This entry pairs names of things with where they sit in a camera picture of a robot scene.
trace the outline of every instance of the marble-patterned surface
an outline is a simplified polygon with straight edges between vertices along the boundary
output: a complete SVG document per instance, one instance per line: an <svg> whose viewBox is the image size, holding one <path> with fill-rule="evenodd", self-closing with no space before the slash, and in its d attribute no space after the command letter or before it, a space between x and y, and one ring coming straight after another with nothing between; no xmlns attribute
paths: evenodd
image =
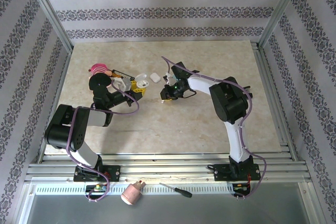
<svg viewBox="0 0 336 224"><path fill-rule="evenodd" d="M217 117L209 95L198 92L189 99L161 103L164 81L149 79L153 72L165 75L161 56L183 61L191 70L217 78L233 76L240 85L251 86L253 111L246 120L251 151L280 152L280 145L249 40L186 42L112 42L76 44L59 103L90 106L88 69L105 63L132 76L146 73L150 85L135 115L114 115L109 127L88 127L86 142L97 153L228 153L223 122ZM131 112L126 104L113 111ZM47 146L46 153L62 153Z"/></svg>

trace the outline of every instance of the small white block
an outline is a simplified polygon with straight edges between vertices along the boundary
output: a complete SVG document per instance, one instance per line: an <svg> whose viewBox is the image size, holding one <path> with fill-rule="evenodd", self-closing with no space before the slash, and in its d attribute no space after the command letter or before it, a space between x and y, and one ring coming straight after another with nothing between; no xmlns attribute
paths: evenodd
<svg viewBox="0 0 336 224"><path fill-rule="evenodd" d="M161 80L161 77L157 73L152 73L151 76L149 76L149 77L155 83L158 83Z"/></svg>

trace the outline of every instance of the screwdriver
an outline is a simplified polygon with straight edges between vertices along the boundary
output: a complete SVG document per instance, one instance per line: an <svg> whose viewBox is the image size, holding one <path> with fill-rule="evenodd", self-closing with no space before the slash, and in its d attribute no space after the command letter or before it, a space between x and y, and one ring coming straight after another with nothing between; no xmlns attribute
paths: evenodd
<svg viewBox="0 0 336 224"><path fill-rule="evenodd" d="M159 183L159 184L162 185L162 186L168 187L170 189L173 189L175 192L182 194L184 197L191 198L193 196L193 194L189 193L188 191L185 191L185 190L182 190L182 189L179 189L179 188L176 188L176 187L171 187L171 186L165 185L163 183Z"/></svg>

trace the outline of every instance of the black screwdriver handle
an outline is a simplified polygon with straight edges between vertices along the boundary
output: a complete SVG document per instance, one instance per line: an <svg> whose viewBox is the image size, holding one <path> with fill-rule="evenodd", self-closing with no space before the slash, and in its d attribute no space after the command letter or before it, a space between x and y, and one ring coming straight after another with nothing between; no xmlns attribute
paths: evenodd
<svg viewBox="0 0 336 224"><path fill-rule="evenodd" d="M189 193L188 191L185 191L185 190L182 190L182 189L175 188L174 191L182 194L184 197L187 197L187 198L191 198L193 196L192 193Z"/></svg>

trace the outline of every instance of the patterned wallpaper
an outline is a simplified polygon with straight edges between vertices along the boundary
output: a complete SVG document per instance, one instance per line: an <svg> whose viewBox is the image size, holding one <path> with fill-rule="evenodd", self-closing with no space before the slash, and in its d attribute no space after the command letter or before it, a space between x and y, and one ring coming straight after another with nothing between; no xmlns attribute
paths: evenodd
<svg viewBox="0 0 336 224"><path fill-rule="evenodd" d="M37 0L0 0L0 30L0 223L12 223L67 52Z"/></svg>
<svg viewBox="0 0 336 224"><path fill-rule="evenodd" d="M279 0L50 0L73 43L257 41Z"/></svg>
<svg viewBox="0 0 336 224"><path fill-rule="evenodd" d="M290 135L336 223L335 0L291 0L265 54Z"/></svg>

